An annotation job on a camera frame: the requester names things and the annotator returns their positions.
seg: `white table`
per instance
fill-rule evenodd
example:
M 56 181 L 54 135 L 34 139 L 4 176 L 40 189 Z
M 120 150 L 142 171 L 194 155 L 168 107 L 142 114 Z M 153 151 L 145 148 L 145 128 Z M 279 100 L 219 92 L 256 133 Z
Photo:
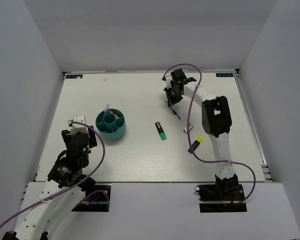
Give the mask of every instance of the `white table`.
M 186 73 L 199 80 L 198 73 Z M 68 120 L 85 116 L 87 124 L 95 120 L 107 103 L 120 110 L 126 120 L 126 133 L 119 141 L 106 141 L 105 160 L 92 176 L 97 182 L 214 182 L 214 164 L 204 164 L 188 153 L 187 136 L 183 129 L 190 99 L 174 105 L 179 120 L 165 103 L 165 82 L 162 73 L 99 73 L 84 74 L 83 78 L 65 79 L 52 126 L 40 159 L 37 181 L 46 181 L 58 154 L 66 149 L 61 131 L 67 129 Z M 256 147 L 244 107 L 233 77 L 216 77 L 203 73 L 201 85 L 216 96 L 226 96 L 229 102 L 232 127 L 230 151 L 234 161 L 249 165 L 257 181 L 264 181 L 262 157 Z M 161 141 L 155 122 L 160 122 L 167 139 Z M 205 160 L 213 160 L 214 153 L 208 135 L 202 127 L 201 107 L 193 104 L 190 122 L 194 124 L 192 142 L 203 136 L 204 141 L 196 153 Z M 102 147 L 92 149 L 90 164 L 84 173 L 99 163 Z M 241 182 L 253 180 L 251 172 L 235 166 Z
M 112 183 L 109 212 L 70 212 L 52 240 L 300 239 L 281 183 L 257 183 L 247 212 L 226 213 L 200 213 L 196 185 Z M 242 186 L 248 194 L 252 183 Z M 21 209 L 38 201 L 43 188 L 43 182 L 30 182 Z

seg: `purple cable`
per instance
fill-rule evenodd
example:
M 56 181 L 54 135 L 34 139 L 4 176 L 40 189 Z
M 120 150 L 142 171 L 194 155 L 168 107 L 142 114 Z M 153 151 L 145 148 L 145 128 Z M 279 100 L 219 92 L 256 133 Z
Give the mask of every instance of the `purple cable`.
M 84 200 L 88 199 L 89 197 L 91 197 L 92 195 L 94 195 L 94 194 L 96 194 L 96 193 L 103 193 L 103 195 L 105 195 L 105 197 L 106 197 L 106 202 L 107 202 L 107 206 L 108 206 L 108 212 L 109 212 L 109 204 L 110 204 L 109 197 L 108 197 L 108 194 L 107 194 L 105 191 L 103 191 L 103 190 L 95 190 L 95 191 L 93 191 L 93 192 L 90 193 L 88 196 L 86 196 L 84 199 L 82 199 L 82 200 L 74 207 L 74 209 L 75 209 L 76 207 L 78 207 Z
M 195 99 L 195 96 L 196 96 L 196 92 L 197 92 L 197 89 L 198 87 L 200 86 L 200 83 L 201 83 L 201 80 L 202 80 L 202 73 L 201 71 L 199 70 L 199 68 L 197 68 L 196 66 L 192 65 L 192 64 L 189 64 L 189 63 L 181 63 L 181 64 L 177 64 L 177 65 L 173 65 L 172 67 L 170 67 L 167 71 L 165 71 L 164 75 L 163 75 L 163 78 L 166 76 L 166 74 L 173 68 L 175 67 L 178 67 L 178 66 L 182 66 L 182 65 L 186 65 L 186 66 L 191 66 L 193 68 L 195 68 L 199 74 L 200 74 L 200 79 L 199 79 L 199 82 L 198 84 L 195 86 L 195 89 L 193 91 L 193 95 L 192 95 L 192 98 L 191 98 L 191 101 L 190 101 L 190 106 L 189 106 L 189 110 L 188 110 L 188 115 L 187 115 L 187 119 L 186 119 L 186 130 L 187 130 L 187 137 L 188 137 L 188 143 L 189 143 L 189 147 L 190 147 L 190 151 L 192 152 L 193 156 L 198 159 L 200 162 L 203 162 L 205 164 L 217 164 L 217 163 L 228 163 L 229 161 L 227 160 L 214 160 L 214 161 L 206 161 L 206 160 L 203 160 L 201 158 L 199 158 L 196 153 L 194 152 L 193 148 L 192 148 L 192 144 L 191 144 L 191 139 L 190 139 L 190 130 L 189 130 L 189 123 L 190 123 L 190 114 L 191 114 L 191 109 L 192 109 L 192 104 L 194 102 L 194 99 Z M 246 201 L 250 196 L 251 194 L 253 193 L 253 191 L 255 190 L 255 187 L 256 187 L 256 175 L 255 175 L 255 172 L 252 170 L 251 167 L 249 167 L 247 164 L 244 164 L 242 162 L 237 162 L 237 161 L 232 161 L 233 164 L 237 164 L 237 165 L 241 165 L 241 166 L 244 166 L 246 168 L 248 168 L 252 175 L 253 175 L 253 185 L 252 185 L 252 189 L 251 191 L 249 192 L 249 194 L 241 201 L 239 202 L 236 202 L 236 203 L 233 203 L 232 205 L 238 205 L 238 204 L 241 204 L 243 203 L 244 201 Z
M 94 132 L 94 134 L 98 137 L 98 139 L 100 140 L 101 144 L 102 144 L 102 148 L 103 148 L 103 154 L 102 154 L 102 157 L 101 157 L 101 160 L 99 162 L 99 164 L 95 167 L 95 169 L 90 172 L 84 179 L 82 179 L 81 181 L 79 181 L 78 183 L 76 183 L 75 185 L 71 186 L 71 187 L 68 187 L 66 188 L 65 190 L 62 190 L 60 192 L 57 192 L 55 194 L 52 194 L 46 198 L 43 199 L 43 201 L 49 201 L 57 196 L 60 196 L 61 194 L 64 194 L 68 191 L 70 191 L 71 189 L 75 188 L 76 186 L 78 186 L 79 184 L 83 183 L 85 180 L 87 180 L 88 178 L 90 178 L 90 176 L 92 174 L 94 174 L 98 168 L 101 166 L 101 164 L 103 163 L 104 159 L 105 159 L 105 155 L 106 155 L 106 147 L 105 147 L 105 143 L 104 141 L 102 140 L 101 136 L 96 132 L 96 130 L 94 130 L 92 127 L 90 127 L 89 125 L 85 124 L 85 123 L 82 123 L 82 122 L 78 122 L 78 121 L 72 121 L 73 124 L 79 124 L 79 125 L 82 125 L 82 126 L 85 126 L 87 128 L 89 128 L 91 131 Z M 40 205 L 42 202 L 41 201 L 37 201 L 36 203 L 26 207 L 25 209 L 22 209 L 21 211 L 17 212 L 15 215 L 9 217 L 7 220 L 5 220 L 3 223 L 0 224 L 0 229 L 8 222 L 10 222 L 12 219 L 14 219 L 15 217 L 19 216 L 20 214 L 24 213 L 25 211 L 29 210 L 29 209 L 32 209 L 38 205 Z

